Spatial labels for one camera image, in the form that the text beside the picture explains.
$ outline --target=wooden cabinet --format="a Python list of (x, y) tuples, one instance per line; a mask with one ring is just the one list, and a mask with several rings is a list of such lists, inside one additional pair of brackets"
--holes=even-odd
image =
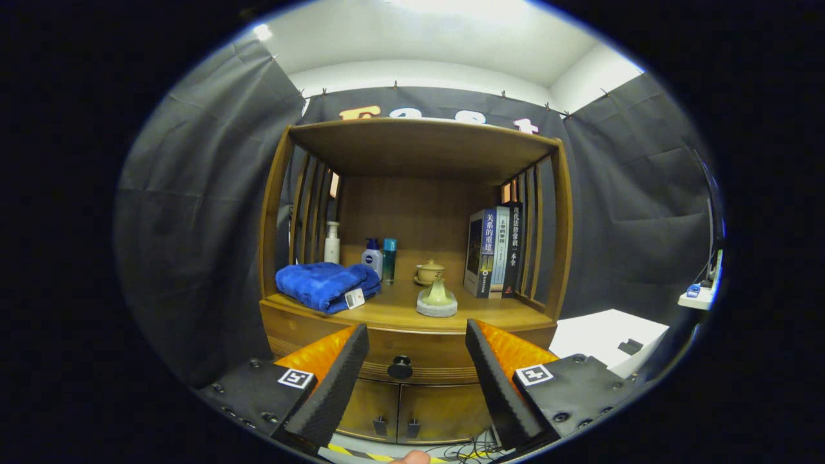
[[(295, 146), (307, 152), (295, 183), (288, 236), (276, 236), (276, 217)], [(552, 163), (555, 242), (542, 242), (541, 165)], [(337, 176), (334, 207), (328, 207)], [(484, 207), (523, 203), (523, 267), (513, 299), (477, 299), (464, 289), (467, 220)], [(327, 220), (337, 220), (341, 264), (360, 262), (366, 237), (398, 240), (395, 283), (364, 305), (335, 315), (306, 308), (278, 292), (276, 243), (290, 263), (323, 256)], [(558, 139), (453, 121), (374, 118), (286, 129), (267, 180), (261, 218), (261, 314), (272, 352), (285, 356), (350, 324), (366, 324), (370, 351), (339, 431), (400, 443), (449, 443), (471, 438), (489, 423), (478, 377), (464, 345), (476, 319), (547, 348), (556, 329), (570, 268), (573, 208), (564, 147)], [(554, 247), (550, 282), (538, 282), (541, 249)], [(415, 265), (435, 258), (446, 267), (458, 313), (430, 318), (416, 312)], [(549, 287), (547, 301), (535, 299)], [(396, 356), (412, 375), (395, 379)], [(412, 429), (410, 423), (415, 419)], [(376, 429), (385, 425), (386, 433)]]

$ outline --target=white pump bottle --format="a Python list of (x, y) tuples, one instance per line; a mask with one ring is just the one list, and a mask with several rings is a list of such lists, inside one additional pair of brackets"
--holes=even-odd
[(339, 222), (328, 220), (329, 234), (327, 239), (323, 242), (323, 260), (326, 263), (340, 264), (338, 261), (341, 257), (341, 239), (338, 238)]

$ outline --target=folded towel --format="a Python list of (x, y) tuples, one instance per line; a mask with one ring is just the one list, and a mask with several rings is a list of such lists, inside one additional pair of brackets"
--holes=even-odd
[(348, 268), (335, 263), (295, 264), (278, 271), (275, 284), (281, 293), (327, 314), (347, 308), (344, 294), (350, 290), (359, 287), (365, 300), (381, 290), (378, 273), (365, 264)]

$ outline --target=white ceiling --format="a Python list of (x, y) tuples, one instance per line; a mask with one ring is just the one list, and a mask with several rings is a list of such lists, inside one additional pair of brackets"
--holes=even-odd
[(415, 59), (488, 69), (545, 88), (599, 41), (526, 0), (316, 0), (267, 25), (266, 46), (287, 74)]

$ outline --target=yellow black tape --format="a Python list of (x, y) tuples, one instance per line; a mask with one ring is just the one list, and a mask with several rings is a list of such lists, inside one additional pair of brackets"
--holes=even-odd
[[(327, 445), (327, 448), (334, 451), (334, 452), (340, 452), (341, 454), (346, 454), (348, 456), (361, 457), (363, 459), (371, 459), (372, 461), (378, 461), (378, 462), (401, 461), (401, 459), (402, 459), (401, 457), (384, 456), (384, 455), (381, 455), (381, 454), (373, 454), (371, 452), (361, 452), (361, 451), (356, 451), (356, 450), (353, 450), (353, 449), (347, 449), (347, 448), (344, 448), (344, 447), (339, 447), (338, 445), (333, 445), (332, 443), (329, 443)], [(470, 458), (470, 457), (486, 457), (486, 456), (487, 456), (486, 452), (473, 452), (473, 453), (470, 453), (469, 455), (465, 456), (464, 458), (466, 459), (466, 458)], [(456, 462), (458, 460), (459, 460), (458, 457), (431, 457), (430, 463), (431, 464), (437, 464), (437, 463), (440, 463), (440, 462)]]

